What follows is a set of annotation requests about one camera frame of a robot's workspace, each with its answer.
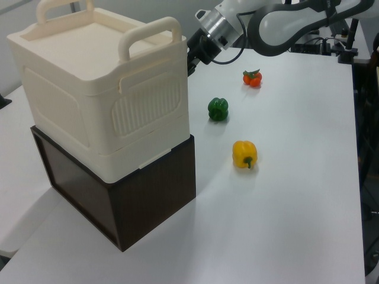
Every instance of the ribbed panel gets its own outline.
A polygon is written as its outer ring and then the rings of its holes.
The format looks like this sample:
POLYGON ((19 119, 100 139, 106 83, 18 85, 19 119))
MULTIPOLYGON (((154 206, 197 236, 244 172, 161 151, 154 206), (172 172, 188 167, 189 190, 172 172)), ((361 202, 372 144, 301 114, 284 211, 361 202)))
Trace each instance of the ribbed panel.
POLYGON ((128 135, 170 114, 180 100, 179 80, 165 78, 153 84, 146 82, 114 104, 112 118, 116 134, 128 135))

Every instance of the cherry tomato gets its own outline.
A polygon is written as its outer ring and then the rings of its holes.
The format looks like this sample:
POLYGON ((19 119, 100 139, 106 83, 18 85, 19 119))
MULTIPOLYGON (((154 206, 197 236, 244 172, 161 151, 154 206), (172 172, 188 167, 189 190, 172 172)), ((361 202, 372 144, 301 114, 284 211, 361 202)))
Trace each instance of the cherry tomato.
POLYGON ((255 74, 255 76, 256 76, 257 78, 259 78, 259 80, 262 80, 262 74, 261 74, 260 72, 258 72, 257 74, 255 74))
POLYGON ((251 79, 250 81, 250 86, 255 88, 255 87, 259 87, 261 85, 261 80, 260 78, 253 78, 251 79))
POLYGON ((250 84, 251 78, 249 75, 243 75, 243 81, 245 84, 250 84))

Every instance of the yellow bell pepper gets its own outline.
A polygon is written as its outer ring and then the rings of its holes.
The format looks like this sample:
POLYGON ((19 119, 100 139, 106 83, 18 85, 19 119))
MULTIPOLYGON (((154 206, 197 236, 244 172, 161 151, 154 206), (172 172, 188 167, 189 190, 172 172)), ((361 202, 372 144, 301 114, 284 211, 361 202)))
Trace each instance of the yellow bell pepper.
POLYGON ((233 145, 233 161, 237 167, 248 167, 256 163, 258 154, 250 141, 237 141, 233 145))

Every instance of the pepper stem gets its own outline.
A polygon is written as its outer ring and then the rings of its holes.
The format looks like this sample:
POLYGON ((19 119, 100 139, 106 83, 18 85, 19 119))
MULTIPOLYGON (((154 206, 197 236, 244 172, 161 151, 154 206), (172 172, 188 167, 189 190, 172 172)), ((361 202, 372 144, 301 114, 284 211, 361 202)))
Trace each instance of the pepper stem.
POLYGON ((252 162, 253 158, 251 157, 246 157, 243 159, 243 162, 248 164, 248 168, 251 169, 251 162, 252 162))

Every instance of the box handle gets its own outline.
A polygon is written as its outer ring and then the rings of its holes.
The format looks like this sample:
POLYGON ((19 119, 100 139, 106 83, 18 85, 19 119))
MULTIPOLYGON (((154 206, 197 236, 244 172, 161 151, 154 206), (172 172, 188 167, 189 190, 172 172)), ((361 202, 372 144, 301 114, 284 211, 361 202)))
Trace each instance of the box handle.
MULTIPOLYGON (((79 0, 41 0, 37 5, 37 21, 40 25, 46 23, 46 12, 52 8, 59 7, 72 2, 79 2, 79 0)), ((87 11, 94 10, 94 1, 85 0, 87 4, 87 11)))
POLYGON ((118 43, 118 56, 120 60, 122 62, 130 60, 129 48, 133 43, 167 30, 171 30, 172 32, 173 43, 182 40, 180 23, 172 17, 165 17, 125 32, 118 43))

